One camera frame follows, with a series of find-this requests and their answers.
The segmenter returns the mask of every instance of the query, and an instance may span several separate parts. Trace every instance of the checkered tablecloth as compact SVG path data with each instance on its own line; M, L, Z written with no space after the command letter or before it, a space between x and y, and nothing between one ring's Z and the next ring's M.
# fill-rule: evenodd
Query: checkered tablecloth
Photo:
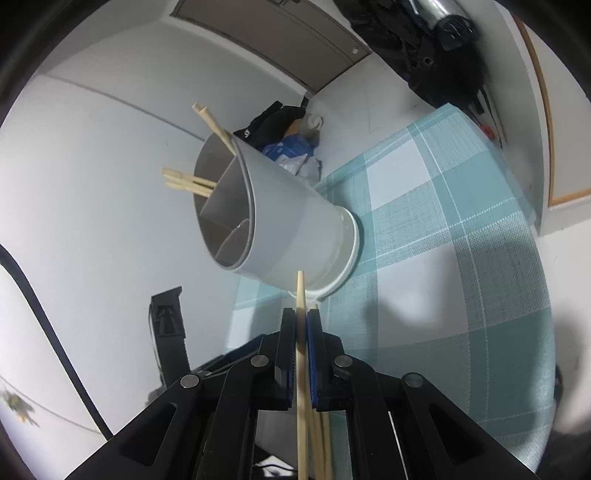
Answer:
M531 469L554 407L554 331L531 209L501 154L446 105L328 175L362 250L320 305L324 329L377 371L417 371ZM242 278L228 348L276 331L285 292ZM332 414L337 479L350 476Z

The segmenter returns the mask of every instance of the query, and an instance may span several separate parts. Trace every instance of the black bag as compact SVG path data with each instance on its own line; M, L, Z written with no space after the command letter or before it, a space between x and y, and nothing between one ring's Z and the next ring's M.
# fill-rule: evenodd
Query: black bag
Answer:
M267 145L280 142L294 120L303 118L305 114L305 108L284 106L281 102L274 102L248 127L235 131L234 135L258 151L262 151Z
M445 51L432 33L420 28L394 0L335 0L353 30L435 108L451 103L478 108L484 83L482 59L473 43Z

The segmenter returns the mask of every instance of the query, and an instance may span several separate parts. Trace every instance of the table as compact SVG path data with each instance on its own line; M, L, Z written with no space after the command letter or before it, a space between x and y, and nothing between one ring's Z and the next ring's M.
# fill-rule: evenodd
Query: table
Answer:
M420 372L535 470L554 415L554 330L532 209L502 154L446 105L316 189L362 234L351 276L319 305L324 330L379 372ZM286 292L242 278L228 349L277 330L293 306ZM271 440L291 432L261 420L258 441L291 452L295 433ZM350 478L344 413L331 425L335 476Z

